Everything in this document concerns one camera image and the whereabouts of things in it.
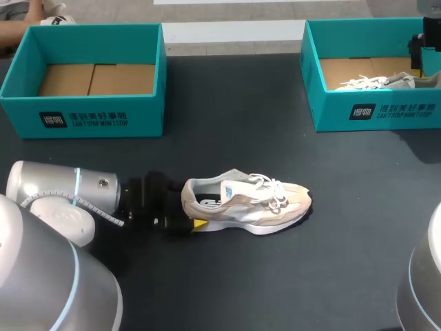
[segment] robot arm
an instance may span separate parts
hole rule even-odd
[[[441,52],[441,0],[417,0],[417,8],[423,19],[423,33],[415,34],[409,42],[411,68],[423,71],[422,49]]]

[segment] teal shoe box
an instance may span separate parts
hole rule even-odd
[[[154,65],[152,93],[37,96],[49,65],[90,63]],[[166,77],[159,23],[31,26],[3,82],[0,103],[23,139],[159,137]]]
[[[320,66],[321,59],[409,57],[408,42],[422,31],[422,18],[307,21],[300,66],[316,131],[441,128],[441,89],[328,90]],[[428,77],[441,71],[441,53],[424,49],[423,68]]]

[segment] black table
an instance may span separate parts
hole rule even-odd
[[[122,180],[148,170],[186,179],[238,168],[305,185],[314,213],[266,237],[152,233],[136,245],[98,221],[96,256],[123,292],[121,329],[396,327],[398,281],[441,200],[441,133],[315,133],[297,54],[168,63],[160,139],[22,141],[0,112],[0,186],[19,159]]]

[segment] sneaker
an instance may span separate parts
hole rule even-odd
[[[59,26],[63,24],[75,24],[76,22],[71,16],[55,16],[48,17],[40,22],[43,26]]]
[[[417,78],[406,72],[401,72],[388,78],[381,88],[407,89],[407,88],[441,88],[441,72],[432,77]]]
[[[338,88],[337,91],[341,90],[375,90],[377,88],[381,88],[383,83],[387,80],[387,77],[374,77],[367,78],[362,74],[359,75],[362,77],[361,79],[351,79],[350,81],[346,81],[344,83],[340,83],[342,86]]]
[[[181,199],[187,216],[207,221],[196,231],[242,228],[257,235],[295,224],[312,203],[302,186],[236,169],[214,178],[189,179]]]

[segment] shoe sole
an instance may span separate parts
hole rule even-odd
[[[266,234],[280,232],[291,225],[301,221],[302,219],[306,219],[312,212],[312,208],[308,209],[306,213],[300,215],[296,219],[292,219],[283,224],[279,225],[269,225],[269,226],[261,226],[261,225],[253,225],[248,223],[242,223],[237,221],[208,221],[206,225],[202,228],[195,230],[195,232],[213,232],[213,231],[221,231],[227,228],[240,228],[244,229],[252,234],[257,236],[263,236]]]

